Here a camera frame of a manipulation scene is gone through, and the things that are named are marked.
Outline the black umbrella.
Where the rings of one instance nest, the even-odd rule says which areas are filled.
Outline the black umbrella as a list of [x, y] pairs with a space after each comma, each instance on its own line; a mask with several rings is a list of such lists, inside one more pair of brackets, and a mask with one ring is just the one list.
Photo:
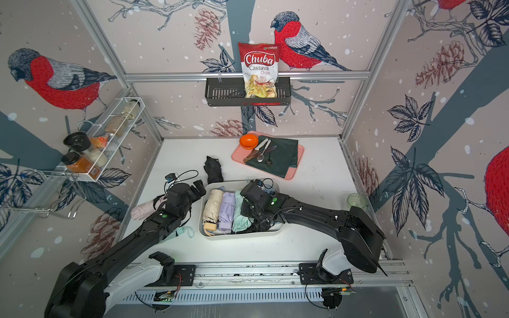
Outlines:
[[270, 217], [255, 219], [248, 230], [251, 233], [267, 232], [275, 223]]
[[204, 171], [208, 176], [208, 184], [220, 183], [224, 181], [221, 164], [218, 159], [207, 156], [204, 163]]

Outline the beige umbrella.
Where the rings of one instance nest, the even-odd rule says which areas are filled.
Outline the beige umbrella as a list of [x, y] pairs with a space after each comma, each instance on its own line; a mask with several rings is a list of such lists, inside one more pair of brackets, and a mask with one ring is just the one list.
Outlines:
[[214, 236], [213, 232], [217, 230], [223, 195], [224, 192], [220, 189], [213, 189], [205, 203], [202, 212], [202, 222], [207, 236]]

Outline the pink umbrella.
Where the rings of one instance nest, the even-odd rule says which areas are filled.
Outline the pink umbrella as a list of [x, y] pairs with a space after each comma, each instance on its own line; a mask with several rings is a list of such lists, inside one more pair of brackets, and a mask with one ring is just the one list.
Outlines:
[[131, 218], [133, 220], [145, 220], [152, 215], [166, 201], [165, 196], [159, 196], [145, 204], [140, 204], [131, 210]]

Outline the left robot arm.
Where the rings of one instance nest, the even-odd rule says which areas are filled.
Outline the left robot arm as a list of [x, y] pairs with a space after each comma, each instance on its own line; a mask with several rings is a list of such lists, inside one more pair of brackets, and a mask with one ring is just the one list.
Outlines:
[[163, 242], [190, 216], [192, 204], [204, 197], [202, 181], [178, 183], [165, 204], [148, 216], [128, 237], [83, 264], [71, 262], [60, 272], [45, 317], [103, 317], [113, 306], [145, 286], [191, 286], [196, 266], [177, 265], [163, 252], [154, 252], [137, 266], [132, 262]]

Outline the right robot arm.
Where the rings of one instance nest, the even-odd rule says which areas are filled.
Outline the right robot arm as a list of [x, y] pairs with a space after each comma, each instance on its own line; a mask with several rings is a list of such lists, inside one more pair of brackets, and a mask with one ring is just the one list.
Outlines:
[[371, 274], [382, 268], [379, 257], [385, 235], [361, 208], [347, 211], [305, 204], [283, 193], [266, 193], [256, 182], [247, 184], [241, 195], [249, 206], [248, 217], [261, 225], [279, 222], [313, 229], [339, 241], [355, 268]]

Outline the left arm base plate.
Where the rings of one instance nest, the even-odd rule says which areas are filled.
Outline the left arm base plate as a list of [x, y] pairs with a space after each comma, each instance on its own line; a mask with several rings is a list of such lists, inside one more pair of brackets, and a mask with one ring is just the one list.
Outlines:
[[194, 283], [197, 266], [194, 264], [164, 265], [160, 278], [148, 287], [188, 287]]

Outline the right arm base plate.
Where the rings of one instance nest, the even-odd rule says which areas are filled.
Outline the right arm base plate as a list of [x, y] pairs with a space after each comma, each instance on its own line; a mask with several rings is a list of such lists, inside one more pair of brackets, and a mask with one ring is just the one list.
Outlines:
[[299, 263], [297, 274], [300, 277], [301, 285], [351, 285], [354, 283], [350, 269], [344, 270], [338, 275], [333, 275], [317, 263]]

